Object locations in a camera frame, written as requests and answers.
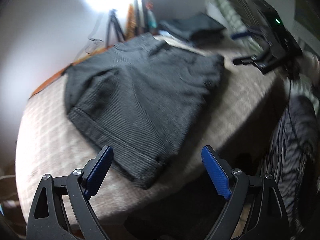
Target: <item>striped fabric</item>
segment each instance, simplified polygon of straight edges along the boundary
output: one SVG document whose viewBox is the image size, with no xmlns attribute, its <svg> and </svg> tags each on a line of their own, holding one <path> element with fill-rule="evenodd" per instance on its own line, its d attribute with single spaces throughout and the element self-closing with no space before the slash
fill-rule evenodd
<svg viewBox="0 0 320 240">
<path fill-rule="evenodd" d="M 230 26 L 232 33 L 244 32 L 247 26 L 259 25 L 245 0 L 206 0 L 216 6 Z M 261 46 L 251 37 L 237 40 L 250 52 L 260 54 Z"/>
<path fill-rule="evenodd" d="M 316 115 L 310 100 L 305 96 L 291 98 L 273 131 L 269 150 L 258 169 L 260 176 L 271 173 L 278 184 L 287 211 L 292 240 L 304 228 L 299 201 L 306 167 L 315 167 L 318 133 Z"/>
</svg>

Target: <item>tripod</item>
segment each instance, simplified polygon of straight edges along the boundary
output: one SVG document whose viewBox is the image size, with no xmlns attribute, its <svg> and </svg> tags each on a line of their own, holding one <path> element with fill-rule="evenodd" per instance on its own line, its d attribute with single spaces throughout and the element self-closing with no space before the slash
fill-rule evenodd
<svg viewBox="0 0 320 240">
<path fill-rule="evenodd" d="M 108 28 L 107 28 L 107 37 L 106 37 L 106 48 L 109 47 L 109 39 L 110 39 L 110 30 L 111 30 L 111 24 L 113 23 L 115 31 L 116 31 L 116 36 L 117 36 L 117 40 L 118 42 L 120 42 L 120 35 L 123 39 L 123 41 L 125 41 L 125 37 L 123 34 L 123 31 L 121 29 L 121 26 L 119 24 L 119 20 L 116 16 L 116 10 L 112 9 L 110 10 L 110 15 L 109 15 L 109 23 L 108 23 Z"/>
</svg>

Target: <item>orange item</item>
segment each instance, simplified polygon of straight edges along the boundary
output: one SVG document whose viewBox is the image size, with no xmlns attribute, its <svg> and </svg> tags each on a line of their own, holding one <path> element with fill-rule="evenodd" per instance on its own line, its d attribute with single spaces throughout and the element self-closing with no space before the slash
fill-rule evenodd
<svg viewBox="0 0 320 240">
<path fill-rule="evenodd" d="M 136 16 L 134 14 L 134 7 L 132 4 L 129 5 L 128 16 L 127 16 L 127 26 L 125 32 L 125 39 L 129 40 L 135 37 L 134 30 L 137 27 Z"/>
<path fill-rule="evenodd" d="M 89 57 L 96 55 L 96 54 L 101 54 L 105 51 L 107 51 L 109 48 L 111 48 L 112 46 L 109 46 L 108 48 L 101 48 L 101 49 L 97 49 L 96 51 L 94 51 L 91 55 L 86 55 L 85 57 L 82 57 L 79 60 L 76 60 L 74 63 L 72 63 L 71 65 L 77 65 L 80 62 L 83 62 L 84 60 L 88 59 Z M 54 81 L 56 81 L 59 77 L 61 77 L 62 73 L 65 71 L 67 67 L 63 68 L 62 70 L 58 71 L 57 73 L 55 73 L 52 77 L 48 78 L 46 81 L 44 81 L 35 91 L 33 91 L 33 93 L 31 94 L 31 97 L 33 97 L 34 95 L 36 95 L 37 93 L 41 92 L 42 90 L 44 90 L 47 86 L 49 86 L 51 83 L 53 83 Z"/>
</svg>

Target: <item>bed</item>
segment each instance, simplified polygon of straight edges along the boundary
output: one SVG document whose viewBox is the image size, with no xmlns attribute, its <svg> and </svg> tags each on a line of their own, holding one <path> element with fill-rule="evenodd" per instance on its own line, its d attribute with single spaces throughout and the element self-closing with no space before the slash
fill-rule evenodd
<svg viewBox="0 0 320 240">
<path fill-rule="evenodd" d="M 219 53 L 225 58 L 226 73 L 212 105 L 188 134 L 180 151 L 184 154 L 175 159 L 151 188 L 137 188 L 115 170 L 108 171 L 98 194 L 90 199 L 102 225 L 122 224 L 132 211 L 173 194 L 198 178 L 204 171 L 201 148 L 208 144 L 213 149 L 224 147 L 256 113 L 276 82 L 274 72 L 263 76 L 251 65 L 234 66 L 232 59 L 247 55 L 248 50 L 228 38 L 205 49 L 194 49 L 170 37 L 155 38 L 204 56 Z M 45 173 L 53 177 L 66 176 L 96 156 L 66 116 L 63 97 L 67 78 L 63 75 L 33 95 L 21 120 L 16 149 L 16 183 L 26 221 L 34 193 Z M 64 203 L 69 222 L 76 227 L 67 196 Z"/>
</svg>

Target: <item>gray sweater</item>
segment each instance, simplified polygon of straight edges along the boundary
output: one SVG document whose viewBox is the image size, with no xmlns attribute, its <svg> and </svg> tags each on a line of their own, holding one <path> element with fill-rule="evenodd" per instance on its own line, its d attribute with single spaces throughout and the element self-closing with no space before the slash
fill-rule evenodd
<svg viewBox="0 0 320 240">
<path fill-rule="evenodd" d="M 112 146 L 113 168 L 147 189 L 178 154 L 223 70 L 221 55 L 144 34 L 66 70 L 67 115 L 97 152 Z"/>
</svg>

